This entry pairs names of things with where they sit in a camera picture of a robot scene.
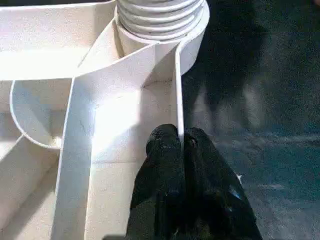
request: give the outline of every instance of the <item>dark floor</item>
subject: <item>dark floor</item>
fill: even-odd
[[[320,7],[211,0],[183,80],[186,127],[242,175],[264,239],[320,240]]]

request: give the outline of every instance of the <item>ribbed white tube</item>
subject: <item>ribbed white tube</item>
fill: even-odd
[[[184,37],[199,23],[205,0],[117,0],[121,24],[147,40]]]

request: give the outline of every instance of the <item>dark blue surface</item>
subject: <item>dark blue surface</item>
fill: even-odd
[[[242,175],[264,239],[320,239],[320,8],[307,0],[210,1],[183,78],[186,127]]]

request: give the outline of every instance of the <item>plastic compartment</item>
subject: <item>plastic compartment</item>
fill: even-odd
[[[125,234],[151,131],[173,123],[183,138],[181,74],[194,63],[207,23],[181,43],[146,45],[72,80],[52,239]],[[168,56],[159,54],[164,48],[173,66],[161,76],[156,70],[167,66]]]
[[[1,8],[0,80],[72,78],[114,8],[114,1]]]
[[[59,39],[67,34],[68,44],[89,46],[75,68],[66,65],[67,71],[56,71],[58,67],[44,74],[35,66],[39,71],[30,67],[23,79],[10,69],[5,72],[7,77],[0,78],[5,86],[0,90],[5,100],[0,109],[6,118],[12,116],[6,126],[11,124],[16,132],[10,137],[12,142],[7,143],[6,138],[0,142],[3,152],[7,149],[0,160],[0,208],[7,210],[1,239],[100,239],[124,234],[133,182],[145,159],[149,134],[160,124],[173,123],[183,138],[181,74],[196,60],[209,20],[208,5],[203,19],[186,37],[166,42],[145,40],[126,31],[117,14],[113,19],[109,16],[114,7],[114,2],[21,7],[11,8],[12,15],[6,9],[1,16],[8,22],[17,12],[24,18],[39,11],[36,18],[43,21],[37,24],[46,26],[43,16],[57,15],[53,26],[60,28],[77,16],[74,27],[82,29],[79,25],[84,24],[87,28],[80,39],[74,37],[74,30],[69,29],[68,35],[68,30],[59,29],[57,44],[51,44],[43,40],[45,31],[37,27],[39,38],[28,27],[20,29],[21,38],[43,40],[42,47],[48,49],[53,45],[63,48]],[[88,17],[87,10],[97,14]],[[90,36],[96,33],[93,22],[105,24],[94,37]],[[0,41],[8,44],[8,36]],[[6,54],[36,49],[17,39],[21,51],[7,45]]]

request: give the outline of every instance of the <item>white plastic housing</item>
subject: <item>white plastic housing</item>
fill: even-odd
[[[173,123],[183,139],[181,75],[209,21],[203,4],[165,42],[127,31],[114,1],[0,8],[0,239],[125,234],[151,131]]]

